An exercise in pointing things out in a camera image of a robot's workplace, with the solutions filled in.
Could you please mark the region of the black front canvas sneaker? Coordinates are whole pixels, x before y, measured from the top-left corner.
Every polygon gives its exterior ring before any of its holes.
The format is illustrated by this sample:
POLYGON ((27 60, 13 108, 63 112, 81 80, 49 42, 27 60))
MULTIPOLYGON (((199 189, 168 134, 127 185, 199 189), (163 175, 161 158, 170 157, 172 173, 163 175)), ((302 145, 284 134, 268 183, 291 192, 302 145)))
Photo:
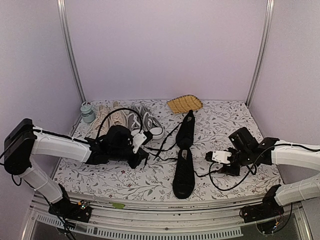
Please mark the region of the black front canvas sneaker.
POLYGON ((189 148, 178 151, 177 157, 160 158, 162 161, 176 161, 175 173, 172 182, 173 193, 178 199, 187 199, 195 188, 195 174, 201 178, 222 170, 211 170, 206 174, 198 175, 194 170, 193 156, 189 148))

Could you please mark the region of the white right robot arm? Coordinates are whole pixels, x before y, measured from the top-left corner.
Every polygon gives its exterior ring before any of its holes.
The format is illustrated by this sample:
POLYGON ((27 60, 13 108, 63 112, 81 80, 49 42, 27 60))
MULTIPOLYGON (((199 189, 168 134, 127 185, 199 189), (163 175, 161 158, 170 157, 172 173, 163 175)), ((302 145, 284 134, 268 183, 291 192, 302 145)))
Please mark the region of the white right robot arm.
MULTIPOLYGON (((211 159, 222 164, 222 172, 239 176, 240 168, 254 164, 291 165, 295 167, 320 169, 320 148, 315 145, 302 145, 274 137, 266 137, 258 142, 246 127, 229 136, 232 147, 224 151, 214 151, 211 159)), ((283 207, 302 200, 320 196, 320 176, 291 183, 272 186, 260 204, 244 206, 240 216, 245 223, 272 218, 284 213, 283 207)))

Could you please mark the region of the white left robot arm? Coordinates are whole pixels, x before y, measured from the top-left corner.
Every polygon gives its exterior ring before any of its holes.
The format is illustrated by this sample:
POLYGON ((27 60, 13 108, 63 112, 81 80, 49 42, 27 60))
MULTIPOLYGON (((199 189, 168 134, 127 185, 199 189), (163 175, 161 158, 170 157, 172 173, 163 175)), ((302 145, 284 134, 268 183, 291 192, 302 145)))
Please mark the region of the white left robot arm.
POLYGON ((33 155, 66 158, 87 165, 101 165, 109 161, 124 161, 135 169, 149 154, 142 146, 152 139, 149 131, 136 134, 122 125, 113 125, 102 136, 76 139, 49 132, 23 119, 4 140, 0 155, 2 165, 11 176, 18 176, 49 202, 49 213, 61 218, 87 223, 92 208, 87 200, 72 203, 65 188, 54 182, 33 160, 33 155))

